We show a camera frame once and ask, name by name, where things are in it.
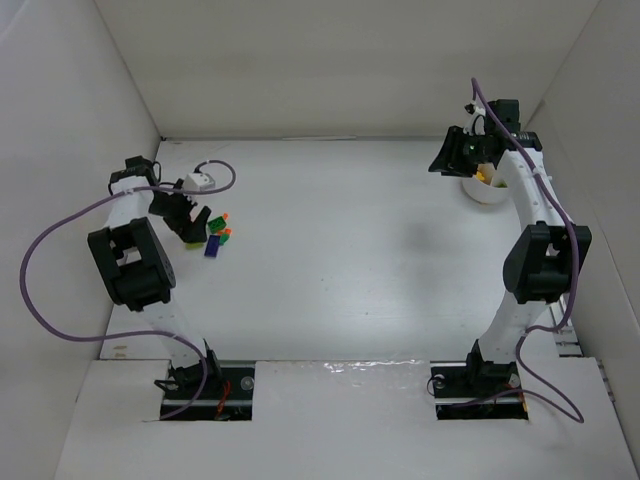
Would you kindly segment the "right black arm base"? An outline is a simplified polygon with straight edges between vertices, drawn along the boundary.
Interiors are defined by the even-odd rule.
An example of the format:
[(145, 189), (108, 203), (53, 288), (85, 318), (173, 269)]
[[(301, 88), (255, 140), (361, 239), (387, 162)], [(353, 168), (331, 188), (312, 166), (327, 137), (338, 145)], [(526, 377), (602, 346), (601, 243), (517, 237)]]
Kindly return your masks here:
[(527, 420), (516, 364), (432, 362), (428, 388), (436, 417), (453, 420)]

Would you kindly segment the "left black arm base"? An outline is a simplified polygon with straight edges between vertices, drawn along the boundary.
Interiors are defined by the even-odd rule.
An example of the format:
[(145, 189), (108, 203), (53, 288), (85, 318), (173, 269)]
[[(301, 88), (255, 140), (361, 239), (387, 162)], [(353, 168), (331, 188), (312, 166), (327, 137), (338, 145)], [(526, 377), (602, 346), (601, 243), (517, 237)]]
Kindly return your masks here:
[(193, 398), (200, 381), (182, 388), (169, 377), (155, 380), (154, 385), (163, 392), (160, 416), (168, 416), (167, 421), (250, 421), (255, 372), (255, 362), (222, 362), (222, 379), (208, 379), (198, 399), (177, 414), (174, 411)]

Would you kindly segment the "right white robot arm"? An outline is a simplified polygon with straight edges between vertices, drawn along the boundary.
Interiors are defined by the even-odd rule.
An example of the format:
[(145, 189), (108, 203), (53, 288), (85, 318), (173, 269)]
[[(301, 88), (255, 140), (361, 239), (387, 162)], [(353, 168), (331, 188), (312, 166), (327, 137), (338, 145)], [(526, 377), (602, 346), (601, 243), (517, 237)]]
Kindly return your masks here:
[(461, 365), (433, 366), (440, 398), (489, 397), (518, 381), (517, 355), (528, 330), (549, 305), (574, 291), (592, 241), (562, 209), (545, 171), (542, 145), (523, 132), (515, 100), (471, 101), (470, 119), (448, 129), (430, 166), (443, 176), (472, 178), (494, 168), (513, 200), (522, 232), (503, 269), (505, 294), (488, 330)]

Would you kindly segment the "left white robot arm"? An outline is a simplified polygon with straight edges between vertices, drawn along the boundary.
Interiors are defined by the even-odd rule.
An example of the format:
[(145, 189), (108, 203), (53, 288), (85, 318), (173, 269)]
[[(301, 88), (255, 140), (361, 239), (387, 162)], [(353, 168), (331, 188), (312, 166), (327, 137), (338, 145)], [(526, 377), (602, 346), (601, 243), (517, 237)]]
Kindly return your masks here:
[(172, 297), (176, 276), (169, 256), (149, 217), (156, 215), (185, 244), (207, 240), (211, 209), (182, 192), (202, 182), (195, 174), (161, 191), (155, 163), (142, 156), (125, 160), (125, 168), (111, 174), (109, 193), (115, 198), (106, 224), (88, 234), (88, 246), (107, 293), (116, 305), (138, 314), (157, 333), (170, 360), (163, 389), (186, 389), (201, 381), (222, 381), (219, 361), (207, 341), (186, 320)]

